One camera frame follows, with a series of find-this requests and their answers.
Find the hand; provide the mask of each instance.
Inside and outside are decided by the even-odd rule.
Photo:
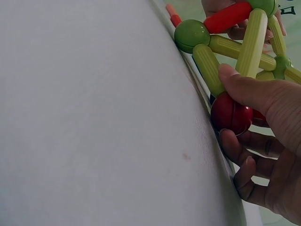
[[[261,112],[276,136],[248,131],[236,137],[232,131],[221,131],[225,155],[240,167],[233,179],[238,194],[301,225],[301,86],[242,77],[225,64],[219,76],[228,94]],[[255,184],[252,176],[269,179],[268,186]]]
[[[202,5],[203,5],[204,11],[206,13],[206,16],[208,17],[208,16],[211,16],[212,14],[214,14],[230,5],[233,5],[236,2],[240,2],[240,1],[244,1],[244,0],[202,0]],[[275,16],[277,17],[277,19],[280,23],[280,27],[281,27],[283,35],[286,36],[286,30],[281,21],[280,10],[278,10],[276,12]],[[244,35],[246,32],[246,26],[247,26],[247,20],[228,29],[227,31],[225,31],[225,33],[227,33],[229,38],[231,38],[233,40],[242,40],[244,38]],[[270,30],[267,30],[265,40],[269,41],[271,38],[273,38],[273,33]]]

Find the toy structure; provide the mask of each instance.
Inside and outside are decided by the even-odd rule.
[[[211,108],[212,124],[218,131],[230,129],[236,135],[247,131],[253,119],[265,121],[260,112],[235,102],[226,92],[218,77],[219,62],[214,53],[237,59],[236,70],[242,75],[259,80],[289,80],[301,84],[301,72],[293,68],[286,56],[286,45],[277,18],[275,0],[246,0],[231,5],[208,17],[181,21],[171,5],[167,5],[170,19],[176,27],[174,40],[183,52],[192,54],[203,79],[215,101]],[[224,38],[220,33],[248,19],[242,43]],[[262,53],[266,30],[276,57]]]

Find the green background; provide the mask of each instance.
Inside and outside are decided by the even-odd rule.
[[[204,21],[206,16],[201,6],[201,0],[165,0],[165,3],[171,3],[179,13],[182,20],[196,19]],[[294,67],[301,69],[301,57],[299,52],[301,50],[301,1],[300,0],[279,0],[280,9],[288,8],[285,12],[291,11],[289,7],[294,7],[296,15],[283,14],[282,20],[285,25],[287,36],[285,37],[287,45],[287,55],[291,58]],[[217,55],[220,63],[227,63],[235,66],[236,60],[225,56]],[[270,129],[262,129],[252,127],[251,130],[264,134],[272,135]],[[267,180],[261,178],[253,179],[258,184],[266,185]],[[285,220],[280,215],[276,215],[271,211],[261,208],[261,218],[265,226],[293,226],[294,224]]]

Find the white fabric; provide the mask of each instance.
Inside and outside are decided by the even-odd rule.
[[[0,21],[0,225],[259,225],[147,0],[2,0]]]

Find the green ball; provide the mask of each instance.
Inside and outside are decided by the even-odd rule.
[[[174,40],[180,50],[192,53],[193,48],[198,44],[209,45],[210,34],[202,22],[184,20],[176,27]]]
[[[275,79],[285,79],[284,72],[285,70],[292,65],[291,59],[285,56],[277,56],[276,60],[276,68],[273,70],[273,74]]]
[[[260,8],[265,11],[268,17],[273,16],[278,9],[276,0],[248,0],[248,2],[253,9]]]

